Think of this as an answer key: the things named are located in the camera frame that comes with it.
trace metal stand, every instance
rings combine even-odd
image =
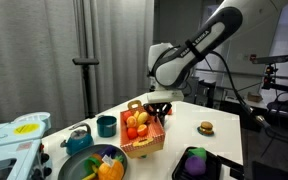
[[[98,65],[99,62],[95,58],[89,58],[87,34],[85,27],[85,15],[84,15],[84,3],[83,0],[74,0],[74,10],[76,18],[76,31],[77,39],[79,44],[79,54],[80,58],[74,58],[73,63],[75,65],[82,66],[82,78],[83,78],[83,95],[84,95],[84,109],[85,118],[94,118],[94,112],[92,110],[91,101],[91,87],[90,87],[90,77],[89,77],[89,66]]]

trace burger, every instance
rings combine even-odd
[[[201,126],[197,128],[197,131],[202,135],[213,135],[213,125],[208,121],[203,121]]]

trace black tray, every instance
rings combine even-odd
[[[196,147],[188,147],[181,160],[178,162],[172,174],[173,180],[218,180],[221,174],[222,163],[221,160],[214,154],[206,151],[206,172],[200,176],[191,176],[185,169],[185,161],[188,158],[188,150]]]

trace plate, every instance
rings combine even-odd
[[[86,149],[83,149],[82,151],[76,153],[72,157],[70,157],[62,166],[59,174],[58,174],[58,180],[72,180],[72,179],[83,179],[88,174],[84,170],[84,161],[91,156],[91,154],[95,153],[96,151],[106,148],[107,146],[112,146],[109,144],[97,144],[90,146]],[[123,156],[123,166],[124,166],[124,174],[126,172],[127,168],[127,157],[124,154],[124,152],[114,146],[116,148],[116,156]]]
[[[221,174],[222,163],[221,160],[214,154],[206,151],[206,172],[203,175],[191,176],[185,169],[185,162],[188,158],[188,150],[195,149],[196,147],[188,147],[181,160],[178,162],[176,168],[173,171],[173,180],[218,180]]]

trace toy stove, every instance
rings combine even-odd
[[[50,127],[50,114],[44,112],[0,124],[0,180],[43,180],[51,174],[41,142]]]

